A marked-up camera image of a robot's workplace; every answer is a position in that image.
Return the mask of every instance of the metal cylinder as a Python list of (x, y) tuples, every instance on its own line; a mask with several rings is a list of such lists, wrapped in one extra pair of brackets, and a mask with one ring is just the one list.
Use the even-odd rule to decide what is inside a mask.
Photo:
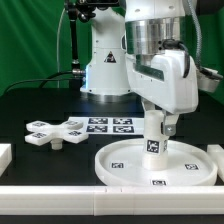
[(127, 53), (155, 55), (164, 53), (165, 39), (183, 39), (184, 19), (164, 18), (126, 22)]

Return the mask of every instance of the metal bracket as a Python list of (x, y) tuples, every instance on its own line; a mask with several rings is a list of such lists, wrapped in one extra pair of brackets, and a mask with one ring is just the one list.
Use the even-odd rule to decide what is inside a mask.
[(155, 110), (155, 104), (148, 101), (144, 97), (141, 98), (141, 102), (142, 102), (142, 107), (143, 107), (144, 111)]
[(173, 136), (176, 134), (176, 123), (179, 115), (171, 114), (163, 110), (163, 134), (166, 136)]

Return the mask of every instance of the black cable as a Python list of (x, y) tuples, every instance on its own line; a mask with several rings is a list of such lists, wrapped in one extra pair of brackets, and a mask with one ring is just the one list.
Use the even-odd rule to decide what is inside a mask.
[(188, 53), (187, 47), (183, 43), (179, 43), (180, 49), (184, 50), (185, 52), (185, 69), (184, 69), (184, 78), (187, 78), (190, 72), (190, 66), (191, 66), (191, 59), (190, 55)]
[(76, 78), (67, 78), (67, 79), (30, 79), (30, 80), (23, 80), (23, 81), (20, 81), (20, 82), (15, 82), (11, 85), (9, 85), (3, 92), (3, 95), (6, 94), (9, 89), (11, 89), (13, 86), (16, 86), (16, 85), (20, 85), (20, 84), (23, 84), (23, 83), (31, 83), (31, 82), (43, 82), (43, 81), (47, 81), (47, 82), (58, 82), (58, 81), (66, 81), (66, 80), (74, 80)]
[[(56, 78), (58, 76), (62, 76), (62, 75), (67, 75), (67, 74), (72, 74), (72, 71), (64, 71), (64, 72), (57, 72), (53, 75), (50, 75), (47, 77), (47, 79), (53, 79)], [(48, 82), (48, 80), (43, 81), (38, 88), (43, 88), (43, 86)]]

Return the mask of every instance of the wire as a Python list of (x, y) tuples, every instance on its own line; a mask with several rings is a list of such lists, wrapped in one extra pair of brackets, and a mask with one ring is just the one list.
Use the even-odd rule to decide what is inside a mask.
[(48, 79), (53, 79), (56, 78), (58, 76), (62, 76), (62, 75), (67, 75), (67, 74), (72, 74), (72, 71), (64, 71), (64, 72), (57, 72), (53, 75), (50, 75), (47, 77), (47, 80), (43, 81), (38, 88), (43, 88), (43, 86), (48, 82)]
[(43, 81), (58, 82), (58, 81), (66, 81), (66, 80), (74, 80), (74, 79), (77, 79), (77, 78), (66, 78), (66, 79), (29, 79), (29, 80), (23, 80), (23, 81), (15, 82), (15, 83), (9, 85), (4, 90), (3, 95), (6, 94), (9, 91), (9, 89), (11, 89), (13, 86), (20, 85), (20, 84), (23, 84), (23, 83), (33, 83), (33, 82), (43, 82)]
[(185, 70), (184, 70), (184, 76), (183, 77), (187, 78), (187, 76), (189, 75), (190, 66), (191, 66), (190, 55), (188, 53), (187, 47), (184, 44), (179, 43), (179, 46), (185, 52)]
[(58, 72), (61, 71), (61, 64), (60, 64), (60, 36), (61, 36), (61, 27), (62, 22), (65, 16), (65, 9), (62, 10), (61, 18), (58, 24), (58, 31), (57, 31), (57, 70)]
[(197, 35), (197, 50), (196, 50), (196, 59), (195, 64), (197, 68), (201, 69), (201, 49), (202, 49), (202, 34), (201, 34), (201, 27), (200, 23), (198, 21), (198, 17), (196, 15), (192, 0), (187, 0), (188, 6), (194, 21), (195, 29), (196, 29), (196, 35)]

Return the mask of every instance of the cross-shaped block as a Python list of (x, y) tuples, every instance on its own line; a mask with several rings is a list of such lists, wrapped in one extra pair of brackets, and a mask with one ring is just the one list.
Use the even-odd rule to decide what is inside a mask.
[(60, 125), (35, 121), (26, 125), (27, 130), (34, 133), (25, 136), (25, 141), (38, 146), (51, 142), (52, 149), (61, 149), (63, 140), (77, 144), (89, 137), (79, 130), (82, 127), (80, 121), (68, 120)]

